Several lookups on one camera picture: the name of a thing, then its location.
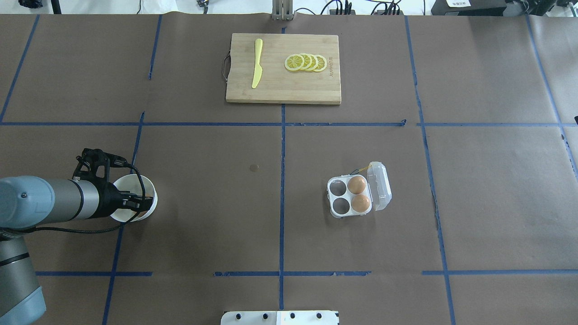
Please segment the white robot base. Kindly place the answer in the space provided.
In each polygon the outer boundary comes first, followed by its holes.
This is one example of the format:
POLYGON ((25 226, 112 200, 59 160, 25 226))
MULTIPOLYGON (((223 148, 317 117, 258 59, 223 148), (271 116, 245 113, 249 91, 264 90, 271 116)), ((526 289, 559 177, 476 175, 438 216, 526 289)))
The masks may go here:
POLYGON ((339 325, 338 311, 231 311, 221 317, 221 325, 339 325))

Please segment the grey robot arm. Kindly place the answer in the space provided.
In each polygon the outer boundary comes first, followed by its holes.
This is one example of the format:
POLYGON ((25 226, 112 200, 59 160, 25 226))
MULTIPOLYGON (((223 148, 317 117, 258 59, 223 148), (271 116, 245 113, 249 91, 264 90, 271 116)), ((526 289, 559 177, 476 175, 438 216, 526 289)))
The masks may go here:
POLYGON ((112 216, 125 209, 145 218, 155 209, 156 193, 147 194, 144 179, 135 191, 120 190, 101 177, 1 179, 1 323, 30 325, 46 311, 45 298, 24 240, 43 225, 112 216))

